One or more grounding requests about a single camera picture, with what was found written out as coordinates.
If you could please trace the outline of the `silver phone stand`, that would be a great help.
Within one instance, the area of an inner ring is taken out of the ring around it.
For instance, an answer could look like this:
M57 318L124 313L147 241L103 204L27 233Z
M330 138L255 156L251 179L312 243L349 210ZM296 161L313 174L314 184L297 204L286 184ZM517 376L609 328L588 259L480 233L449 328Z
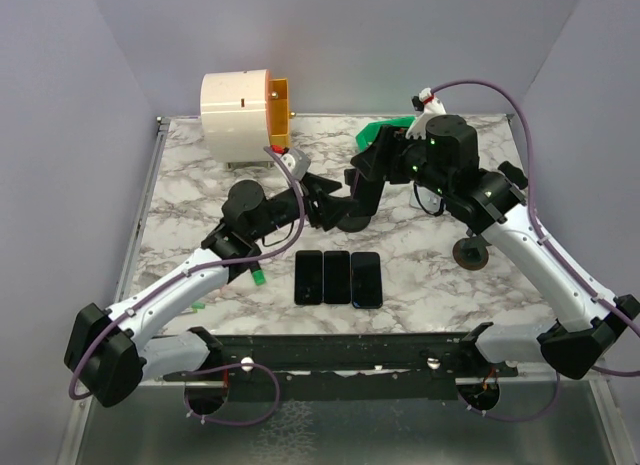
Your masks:
M424 208L427 212L435 214L441 208L441 197L425 187L415 185L409 205L416 209Z

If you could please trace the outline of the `black phone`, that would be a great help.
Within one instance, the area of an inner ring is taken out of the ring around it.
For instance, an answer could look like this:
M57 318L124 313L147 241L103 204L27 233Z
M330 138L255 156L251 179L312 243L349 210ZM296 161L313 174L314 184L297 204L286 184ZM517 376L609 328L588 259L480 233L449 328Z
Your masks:
M319 305L323 299L323 253L301 250L295 254L294 302Z

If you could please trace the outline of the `round wooden base stand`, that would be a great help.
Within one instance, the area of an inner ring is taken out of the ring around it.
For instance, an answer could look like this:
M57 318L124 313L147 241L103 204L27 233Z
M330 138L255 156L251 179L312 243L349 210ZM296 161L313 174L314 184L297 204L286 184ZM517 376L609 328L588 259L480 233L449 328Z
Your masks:
M460 267L478 271L488 264L488 246L488 242L481 236L462 238L454 244L452 255Z

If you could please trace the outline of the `black phone stand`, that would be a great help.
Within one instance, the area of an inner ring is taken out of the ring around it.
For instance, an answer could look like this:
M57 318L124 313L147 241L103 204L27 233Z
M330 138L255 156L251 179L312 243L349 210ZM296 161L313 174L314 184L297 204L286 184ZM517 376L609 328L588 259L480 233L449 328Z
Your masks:
M345 233L359 233L371 223L371 216L344 216L336 227Z
M498 170L518 189L524 190L528 187L529 181L524 171L513 165L509 161L504 161L498 166Z

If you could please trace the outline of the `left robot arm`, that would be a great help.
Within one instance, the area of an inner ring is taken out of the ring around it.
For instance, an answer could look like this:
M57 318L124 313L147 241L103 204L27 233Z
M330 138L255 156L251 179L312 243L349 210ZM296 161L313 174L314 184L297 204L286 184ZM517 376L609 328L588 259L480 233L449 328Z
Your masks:
M352 198L335 196L340 187L311 173L271 198L254 180L234 184L219 225L182 264L124 301L105 309L89 304L76 315L64 356L72 373L70 397L81 399L76 387L83 385L111 407L147 380L179 372L214 377L221 365L220 344L207 331L195 327L170 337L159 331L263 260L258 243L267 235L293 223L334 228L356 206Z

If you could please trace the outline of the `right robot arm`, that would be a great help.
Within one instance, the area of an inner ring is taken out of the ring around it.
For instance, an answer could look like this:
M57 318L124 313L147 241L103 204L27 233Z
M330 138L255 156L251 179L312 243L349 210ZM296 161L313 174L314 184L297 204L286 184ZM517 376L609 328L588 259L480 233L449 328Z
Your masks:
M384 124L345 174L358 203L354 213L375 215L385 184L411 183L434 193L469 232L454 246L457 263L480 268L486 248L497 248L555 314L550 325L488 326L460 350L461 368L481 376L495 363L546 362L581 379L625 330L638 327L639 302L592 278L535 222L519 168L504 162L489 171L479 162L477 132L458 115L434 116L420 132Z

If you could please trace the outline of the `green plastic bin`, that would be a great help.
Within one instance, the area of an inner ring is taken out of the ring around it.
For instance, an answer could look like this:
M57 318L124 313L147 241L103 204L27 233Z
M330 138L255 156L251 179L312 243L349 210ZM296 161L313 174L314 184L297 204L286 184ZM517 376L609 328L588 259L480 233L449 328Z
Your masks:
M414 119L414 116L404 116L368 123L355 136L358 150L365 150L375 140L382 126L390 125L400 128L408 128L413 123Z

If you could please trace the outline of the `green highlighter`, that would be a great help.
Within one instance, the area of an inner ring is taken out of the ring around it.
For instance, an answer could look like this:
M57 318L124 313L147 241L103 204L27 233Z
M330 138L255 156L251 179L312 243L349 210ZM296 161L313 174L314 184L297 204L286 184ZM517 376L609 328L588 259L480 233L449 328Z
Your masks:
M253 271L251 276L257 286L262 286L266 283L266 278L262 270Z

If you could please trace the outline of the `orange drawer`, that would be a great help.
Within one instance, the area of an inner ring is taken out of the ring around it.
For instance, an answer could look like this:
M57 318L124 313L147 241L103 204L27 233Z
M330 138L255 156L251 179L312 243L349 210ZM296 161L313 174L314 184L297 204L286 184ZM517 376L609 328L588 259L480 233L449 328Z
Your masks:
M267 95L268 133L271 147L282 152L290 147L289 87L286 78L270 78Z

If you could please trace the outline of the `white cylindrical drawer box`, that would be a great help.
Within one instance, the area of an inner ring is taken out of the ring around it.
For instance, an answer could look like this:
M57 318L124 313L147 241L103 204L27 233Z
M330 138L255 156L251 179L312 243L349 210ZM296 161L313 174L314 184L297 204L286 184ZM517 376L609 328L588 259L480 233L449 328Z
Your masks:
M208 73L200 90L200 118L205 144L222 164L269 162L266 69Z

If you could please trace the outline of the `black mounting rail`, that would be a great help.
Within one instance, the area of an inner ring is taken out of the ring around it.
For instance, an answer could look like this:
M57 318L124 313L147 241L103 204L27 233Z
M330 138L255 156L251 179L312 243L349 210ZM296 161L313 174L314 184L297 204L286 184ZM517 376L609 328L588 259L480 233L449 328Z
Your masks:
M233 401L269 400L274 388L264 372L214 370L249 357L276 375L284 401L454 400L458 380L474 384L517 374L503 363L489 363L476 349L476 338L474 332L219 335L202 375L174 372L164 378L206 391L220 387Z

